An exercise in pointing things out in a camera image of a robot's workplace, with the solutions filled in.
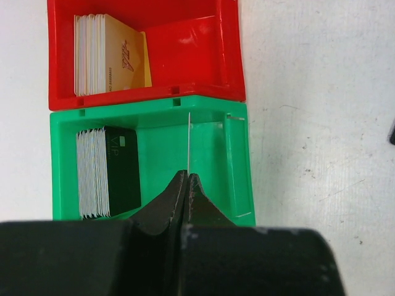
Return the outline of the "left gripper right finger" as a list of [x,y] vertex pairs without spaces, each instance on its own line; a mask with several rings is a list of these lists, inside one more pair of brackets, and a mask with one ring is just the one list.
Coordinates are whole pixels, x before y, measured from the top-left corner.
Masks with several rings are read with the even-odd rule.
[[344,295],[335,256],[307,228],[237,226],[190,175],[180,247],[183,295]]

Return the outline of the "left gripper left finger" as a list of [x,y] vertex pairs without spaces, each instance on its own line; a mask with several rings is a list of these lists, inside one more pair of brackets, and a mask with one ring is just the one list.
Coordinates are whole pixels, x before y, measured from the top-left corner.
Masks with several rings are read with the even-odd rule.
[[1,224],[2,295],[176,295],[187,172],[121,220]]

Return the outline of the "black leather card holder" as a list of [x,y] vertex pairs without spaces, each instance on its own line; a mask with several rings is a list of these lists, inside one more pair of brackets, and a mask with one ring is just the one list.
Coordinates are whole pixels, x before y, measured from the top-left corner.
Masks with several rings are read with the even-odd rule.
[[390,144],[395,145],[395,121],[393,121],[393,124],[391,125],[388,141]]

